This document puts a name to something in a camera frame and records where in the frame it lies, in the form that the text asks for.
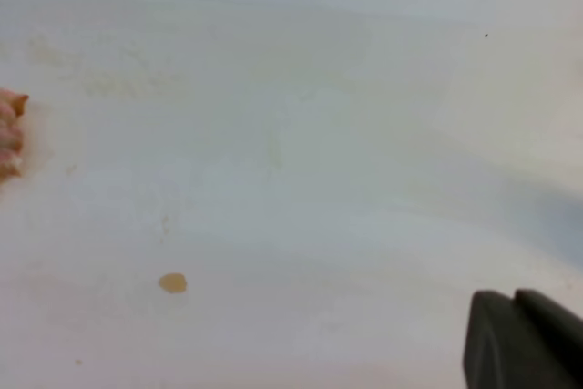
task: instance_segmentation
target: small orange spot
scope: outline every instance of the small orange spot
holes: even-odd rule
[[[186,291],[186,278],[181,273],[167,273],[158,281],[159,286],[168,293],[183,293]]]

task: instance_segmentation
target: black object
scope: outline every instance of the black object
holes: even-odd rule
[[[536,291],[476,292],[464,371],[468,389],[581,389],[583,321]]]

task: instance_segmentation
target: stain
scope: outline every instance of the stain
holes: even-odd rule
[[[183,80],[179,74],[164,72],[129,73],[124,76],[118,72],[86,70],[81,85],[90,97],[140,97],[151,94],[167,94],[169,88]]]
[[[187,282],[181,273],[167,273],[159,279],[158,285],[168,293],[183,293]]]
[[[142,55],[137,47],[121,47],[119,52],[135,61],[143,69],[147,70],[149,68],[149,61]]]
[[[83,89],[90,97],[136,97],[138,95],[135,85],[126,77],[108,72],[98,72],[88,76],[83,82]]]
[[[33,36],[28,39],[26,59],[31,64],[51,67],[76,67],[81,62],[81,55],[71,54],[52,47],[45,36]]]
[[[53,158],[54,152],[46,135],[50,114],[49,106],[33,101],[26,105],[26,113],[18,121],[25,133],[25,145],[21,154],[21,170],[25,178],[34,176]]]
[[[283,167],[280,139],[274,130],[271,130],[267,135],[267,160],[272,169],[281,170]]]
[[[164,215],[162,218],[162,231],[164,232],[165,236],[170,234],[170,219],[168,215]]]

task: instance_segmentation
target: smudge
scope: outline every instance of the smudge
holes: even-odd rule
[[[168,215],[164,215],[162,218],[162,231],[164,232],[165,236],[170,234],[170,219]]]
[[[26,59],[31,64],[51,67],[75,67],[80,55],[69,54],[49,45],[45,36],[34,36],[28,40]]]
[[[168,293],[183,293],[187,282],[181,273],[167,273],[159,279],[158,285]]]

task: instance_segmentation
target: white background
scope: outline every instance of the white background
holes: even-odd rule
[[[583,312],[579,0],[0,17],[3,386],[461,388],[476,289]]]

